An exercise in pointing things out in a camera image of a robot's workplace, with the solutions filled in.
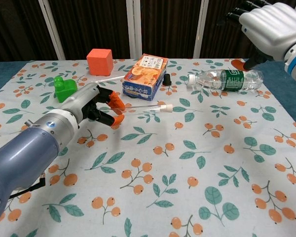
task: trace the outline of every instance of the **dark curtain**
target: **dark curtain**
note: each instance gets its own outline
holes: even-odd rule
[[[141,0],[143,53],[192,58],[201,0]]]
[[[49,0],[66,59],[86,59],[93,48],[130,58],[125,0]]]
[[[57,59],[37,0],[0,0],[0,61]]]
[[[216,26],[226,13],[233,10],[243,0],[210,0],[200,58],[249,58],[254,45],[242,33],[241,27],[231,24]],[[269,0],[271,4],[283,2],[295,8],[296,0]]]

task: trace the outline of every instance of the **green toy block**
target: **green toy block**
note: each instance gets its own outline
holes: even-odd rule
[[[63,80],[60,76],[54,78],[54,87],[59,103],[63,103],[69,96],[78,90],[74,80]]]

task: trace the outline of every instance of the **green bottle label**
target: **green bottle label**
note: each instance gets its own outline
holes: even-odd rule
[[[238,91],[242,88],[244,75],[242,71],[225,70],[226,85],[223,90]]]

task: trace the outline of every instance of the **floral tablecloth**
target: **floral tablecloth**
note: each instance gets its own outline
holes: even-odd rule
[[[296,237],[296,123],[265,86],[254,92],[187,87],[187,74],[233,69],[229,59],[170,59],[172,85],[154,101],[101,86],[127,107],[173,104],[121,126],[85,120],[46,170],[46,186],[11,199],[0,237]],[[114,60],[111,76],[135,60]],[[79,87],[105,79],[86,61],[34,61],[0,90],[0,147],[59,106],[53,77]]]

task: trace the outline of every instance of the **robotic arm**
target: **robotic arm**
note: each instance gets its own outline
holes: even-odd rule
[[[283,3],[264,0],[244,1],[226,15],[242,25],[242,32],[258,52],[244,65],[250,70],[267,59],[285,62],[285,71],[296,80],[296,11]]]
[[[116,108],[114,111],[118,116],[99,111],[97,102]],[[118,125],[124,115],[117,108],[124,110],[125,106],[114,91],[90,83],[67,98],[58,109],[51,110],[34,123],[25,122],[29,128],[0,148],[0,216],[12,191],[27,189],[44,173],[72,140],[83,119]],[[43,174],[40,187],[44,181]]]

